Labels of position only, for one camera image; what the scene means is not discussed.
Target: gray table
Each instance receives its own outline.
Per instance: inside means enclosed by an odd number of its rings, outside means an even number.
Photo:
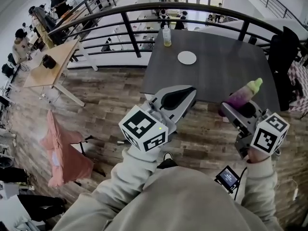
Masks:
[[[251,80],[263,84],[253,100],[262,108],[280,111],[275,82],[260,47],[214,34],[171,30],[172,45],[165,47],[159,32],[141,92],[155,94],[174,85],[197,88],[197,100],[220,103]],[[191,51],[197,56],[192,65],[178,61],[178,54]]]

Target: white plate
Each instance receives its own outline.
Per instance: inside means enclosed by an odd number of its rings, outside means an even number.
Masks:
[[[182,51],[178,54],[178,60],[183,64],[191,65],[197,61],[197,57],[190,51]]]

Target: gray sleeve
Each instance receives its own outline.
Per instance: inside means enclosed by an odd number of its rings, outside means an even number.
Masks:
[[[157,168],[160,149],[142,153],[131,146],[124,150],[123,163],[111,171],[111,179],[103,181],[92,193],[83,193],[63,215],[53,231],[102,231],[129,202],[142,191]]]
[[[247,164],[248,175],[242,206],[256,214],[269,231],[282,231],[275,217],[275,186],[277,174],[271,158],[256,164]]]

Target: black metal railing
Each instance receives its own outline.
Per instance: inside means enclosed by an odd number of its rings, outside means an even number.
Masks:
[[[277,18],[286,18],[297,20],[303,28],[308,28],[300,22],[300,20],[280,1],[278,0],[259,0],[266,8],[268,8]]]
[[[210,23],[207,21],[197,21],[197,20],[180,20],[180,19],[161,19],[161,18],[157,18],[156,19],[137,19],[137,20],[129,20],[128,18],[128,12],[132,12],[132,11],[151,11],[151,10],[155,10],[155,9],[181,9],[181,10],[195,10],[195,11],[203,11],[203,12],[209,12],[209,13],[217,13],[217,14],[221,14],[221,15],[225,15],[225,16],[230,16],[233,18],[236,18],[238,20],[242,20],[243,21],[243,25],[241,29],[232,27],[232,26],[227,26],[224,24],[215,24],[215,23]],[[94,48],[101,48],[104,46],[112,46],[112,45],[127,45],[127,44],[131,44],[133,47],[132,49],[127,49],[127,50],[116,50],[116,51],[95,51],[95,52],[90,52],[89,55],[99,55],[99,54],[108,54],[108,53],[120,53],[120,52],[134,52],[136,53],[137,57],[141,57],[141,52],[151,52],[152,49],[140,49],[138,44],[142,44],[142,43],[151,43],[151,44],[155,44],[154,40],[149,40],[149,39],[145,39],[145,40],[136,40],[135,35],[137,34],[157,34],[159,31],[158,30],[149,30],[149,28],[147,28],[147,30],[136,30],[134,31],[132,29],[131,24],[136,24],[136,23],[146,23],[146,22],[162,22],[162,21],[166,21],[166,22],[186,22],[186,23],[194,23],[194,24],[200,24],[200,25],[206,25],[206,26],[215,26],[215,27],[219,27],[219,28],[223,28],[223,29],[227,29],[227,30],[232,30],[235,32],[238,32],[238,40],[243,41],[246,35],[249,35],[251,37],[255,37],[257,39],[261,40],[262,45],[260,45],[260,47],[268,47],[268,44],[264,44],[264,42],[270,42],[269,38],[265,38],[261,35],[257,35],[254,33],[251,33],[248,30],[248,27],[250,24],[254,24],[257,25],[263,29],[266,29],[269,32],[272,32],[273,34],[277,34],[280,35],[282,34],[282,31],[268,23],[265,23],[264,21],[258,20],[256,18],[253,18],[251,16],[233,11],[233,10],[228,10],[228,9],[224,9],[224,8],[220,8],[220,7],[216,7],[216,6],[209,6],[209,5],[201,5],[201,4],[193,4],[193,3],[183,3],[183,2],[154,2],[154,3],[142,3],[142,4],[133,4],[133,5],[128,5],[128,6],[123,6],[123,7],[115,7],[111,10],[106,10],[106,11],[102,11],[102,12],[98,12],[98,13],[94,13],[94,14],[89,14],[85,17],[79,18],[78,20],[72,21],[70,23],[67,23],[65,25],[62,25],[56,29],[54,29],[52,32],[50,32],[50,34],[56,34],[59,33],[67,28],[70,27],[75,27],[76,25],[82,24],[82,23],[86,23],[88,21],[92,21],[92,20],[96,20],[102,17],[106,17],[109,15],[114,15],[114,14],[120,14],[122,17],[122,21],[120,22],[116,22],[116,23],[111,23],[111,24],[107,24],[107,25],[102,25],[102,26],[96,26],[93,28],[88,28],[86,30],[82,30],[76,33],[73,33],[71,35],[65,36],[66,38],[71,38],[71,37],[78,37],[78,35],[83,34],[83,33],[89,33],[93,30],[97,30],[97,29],[101,29],[101,28],[106,28],[106,27],[114,27],[114,26],[119,26],[119,25],[125,25],[125,29],[126,31],[124,32],[116,32],[116,33],[112,33],[112,34],[105,34],[105,35],[100,35],[100,36],[95,36],[95,37],[87,37],[84,39],[81,39],[80,42],[85,42],[85,41],[91,41],[91,40],[96,40],[96,39],[103,39],[103,38],[109,38],[112,36],[121,36],[121,35],[128,35],[129,36],[129,40],[128,41],[120,41],[120,42],[108,42],[106,41],[104,43],[104,40],[102,40],[103,44],[93,44],[93,45],[89,45],[89,43],[87,44],[86,47],[84,47],[85,49],[94,49]],[[305,54],[308,53],[308,49],[305,48],[302,44],[298,45],[299,49]]]
[[[61,19],[55,28],[60,27],[62,24],[65,24],[74,13],[78,13],[78,16],[74,18],[74,21],[87,16],[89,14],[97,13],[99,11],[103,11],[107,7],[110,6],[116,6],[116,2],[119,0],[83,0],[81,3],[79,3],[76,7],[74,7],[63,19]],[[82,25],[81,30],[84,30],[85,28],[92,27],[92,26],[98,26],[98,21],[93,20],[93,21],[87,21]],[[77,24],[75,27],[70,30],[68,33],[69,35],[72,35],[73,32],[77,29]]]

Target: purple liquid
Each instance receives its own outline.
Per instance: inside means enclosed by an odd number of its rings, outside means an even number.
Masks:
[[[232,108],[235,110],[238,110],[243,105],[248,103],[252,98],[254,94],[248,88],[247,86],[242,87],[241,89],[237,90],[235,93],[233,93],[226,101],[225,103],[229,104]],[[221,110],[219,110],[218,114],[222,117],[225,117],[225,115],[222,113]]]

